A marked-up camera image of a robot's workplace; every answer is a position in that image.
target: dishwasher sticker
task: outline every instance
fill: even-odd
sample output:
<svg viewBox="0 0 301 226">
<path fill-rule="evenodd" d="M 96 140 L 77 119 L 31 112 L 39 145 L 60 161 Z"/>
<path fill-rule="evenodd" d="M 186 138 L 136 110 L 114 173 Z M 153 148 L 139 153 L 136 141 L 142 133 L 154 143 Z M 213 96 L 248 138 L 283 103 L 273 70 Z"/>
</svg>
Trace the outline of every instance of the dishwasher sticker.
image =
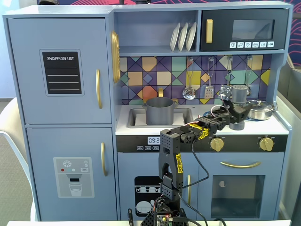
<svg viewBox="0 0 301 226">
<path fill-rule="evenodd" d="M 154 211 L 155 200 L 161 196 L 160 177 L 135 178 L 135 206 L 136 215 L 146 217 Z"/>
</svg>

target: toy kitchen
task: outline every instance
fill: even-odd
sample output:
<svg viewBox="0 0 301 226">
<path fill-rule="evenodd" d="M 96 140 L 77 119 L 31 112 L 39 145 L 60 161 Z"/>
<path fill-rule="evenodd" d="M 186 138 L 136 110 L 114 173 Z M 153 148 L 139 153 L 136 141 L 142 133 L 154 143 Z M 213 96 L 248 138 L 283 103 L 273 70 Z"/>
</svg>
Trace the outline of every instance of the toy kitchen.
<svg viewBox="0 0 301 226">
<path fill-rule="evenodd" d="M 277 219 L 292 13 L 250 1 L 4 15 L 38 220 L 127 220 L 129 208 L 145 219 L 163 192 L 160 133 L 177 128 L 198 137 L 193 152 L 176 147 L 187 217 L 202 220 L 185 203 L 207 220 Z M 192 185 L 206 176 L 196 157 L 210 176 Z"/>
</svg>

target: gray pot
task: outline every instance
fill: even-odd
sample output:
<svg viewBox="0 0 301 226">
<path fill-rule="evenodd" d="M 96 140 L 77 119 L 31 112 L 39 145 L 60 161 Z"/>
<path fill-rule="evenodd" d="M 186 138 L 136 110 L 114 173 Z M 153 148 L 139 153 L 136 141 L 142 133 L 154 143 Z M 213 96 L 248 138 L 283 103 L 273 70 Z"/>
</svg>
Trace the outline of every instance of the gray pot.
<svg viewBox="0 0 301 226">
<path fill-rule="evenodd" d="M 261 100 L 253 100 L 251 103 L 254 105 L 248 114 L 249 118 L 256 120 L 267 120 L 272 116 L 274 110 L 273 105 Z"/>
<path fill-rule="evenodd" d="M 174 108 L 178 104 L 167 97 L 148 99 L 144 104 L 147 125 L 172 125 L 174 122 Z"/>
</svg>

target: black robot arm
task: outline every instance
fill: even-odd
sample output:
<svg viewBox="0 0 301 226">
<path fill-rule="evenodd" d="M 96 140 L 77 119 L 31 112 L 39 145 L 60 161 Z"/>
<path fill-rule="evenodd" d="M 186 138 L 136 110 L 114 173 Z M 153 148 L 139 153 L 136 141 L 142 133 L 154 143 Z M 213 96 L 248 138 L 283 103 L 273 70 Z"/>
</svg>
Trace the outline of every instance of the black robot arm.
<svg viewBox="0 0 301 226">
<path fill-rule="evenodd" d="M 220 108 L 214 111 L 213 115 L 206 115 L 196 118 L 193 123 L 165 129 L 160 133 L 159 152 L 159 177 L 161 202 L 154 204 L 154 225 L 170 226 L 163 216 L 186 217 L 183 209 L 180 208 L 180 196 L 183 187 L 183 164 L 181 160 L 181 149 L 192 150 L 193 143 L 209 135 L 213 135 L 217 130 L 222 130 L 230 123 L 239 123 L 246 119 L 252 105 L 239 106 L 230 101 L 224 101 L 228 109 Z"/>
</svg>

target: colorful tile backsplash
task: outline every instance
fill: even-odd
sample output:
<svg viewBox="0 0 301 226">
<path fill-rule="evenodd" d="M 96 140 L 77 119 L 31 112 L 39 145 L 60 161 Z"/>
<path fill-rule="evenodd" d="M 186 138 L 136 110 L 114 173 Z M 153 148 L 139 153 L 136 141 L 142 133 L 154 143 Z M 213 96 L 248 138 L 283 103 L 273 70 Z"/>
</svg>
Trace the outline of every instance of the colorful tile backsplash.
<svg viewBox="0 0 301 226">
<path fill-rule="evenodd" d="M 122 81 L 122 104 L 141 105 L 143 100 L 157 96 L 163 88 L 163 96 L 177 98 L 179 104 L 221 104 L 218 98 L 222 84 L 244 84 L 246 68 L 248 69 L 251 96 L 248 99 L 266 98 L 269 84 L 271 55 L 253 55 L 253 62 L 248 62 L 247 55 L 234 55 L 232 73 L 227 56 L 214 56 L 214 65 L 210 62 L 211 85 L 214 87 L 214 98 L 204 99 L 205 87 L 209 85 L 208 58 L 210 56 L 191 56 L 193 63 L 188 63 L 190 56 L 151 56 L 122 57 L 120 70 Z M 196 90 L 196 98 L 186 100 L 182 91 L 189 84 Z"/>
</svg>

